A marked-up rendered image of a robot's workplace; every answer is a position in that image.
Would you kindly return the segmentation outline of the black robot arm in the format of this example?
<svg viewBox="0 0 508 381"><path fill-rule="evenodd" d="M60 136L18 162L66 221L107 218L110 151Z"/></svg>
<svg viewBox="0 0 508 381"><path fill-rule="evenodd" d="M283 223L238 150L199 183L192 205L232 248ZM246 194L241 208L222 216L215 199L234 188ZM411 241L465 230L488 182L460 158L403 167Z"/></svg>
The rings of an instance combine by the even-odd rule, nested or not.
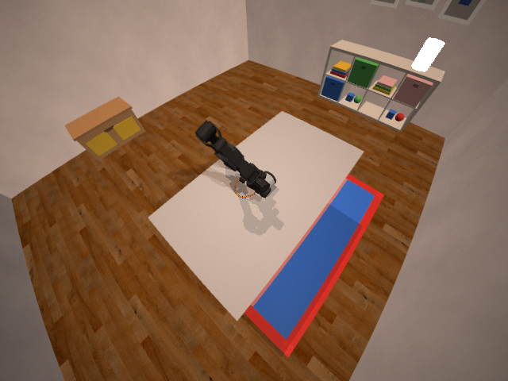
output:
<svg viewBox="0 0 508 381"><path fill-rule="evenodd" d="M250 185L254 185L261 193L264 193L270 187L270 184L265 180L267 173L260 170L256 165L248 163L243 160L227 145L225 138L220 137L220 130L211 122L205 121L197 130L196 137L206 146L212 147L216 153L220 153L227 157L236 167L240 176L247 181ZM215 135L218 132L218 138ZM207 144L207 142L213 144Z"/></svg>

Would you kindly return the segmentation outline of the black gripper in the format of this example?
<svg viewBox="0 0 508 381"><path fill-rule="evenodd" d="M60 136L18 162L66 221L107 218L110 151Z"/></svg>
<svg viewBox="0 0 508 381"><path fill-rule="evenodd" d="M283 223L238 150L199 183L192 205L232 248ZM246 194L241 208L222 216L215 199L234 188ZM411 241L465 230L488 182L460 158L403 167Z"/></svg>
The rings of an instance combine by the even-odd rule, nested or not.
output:
<svg viewBox="0 0 508 381"><path fill-rule="evenodd" d="M245 182L245 180L244 180L242 177L240 177L240 181L241 181L242 183L244 183L244 182ZM260 192L260 191L259 191L259 190L258 190L258 189L257 189L257 188L253 185L253 184L252 184L252 185L250 185L250 184L247 182L246 186L247 186L247 187L249 187L249 188L251 188L251 189L253 189L253 190L254 190L257 194L259 194L259 195L260 195L260 196L262 196L263 198L266 198L266 197L268 196L268 194L271 192L271 188L270 188L270 187L268 188L268 190L267 190L266 192L261 193L261 192Z"/></svg>

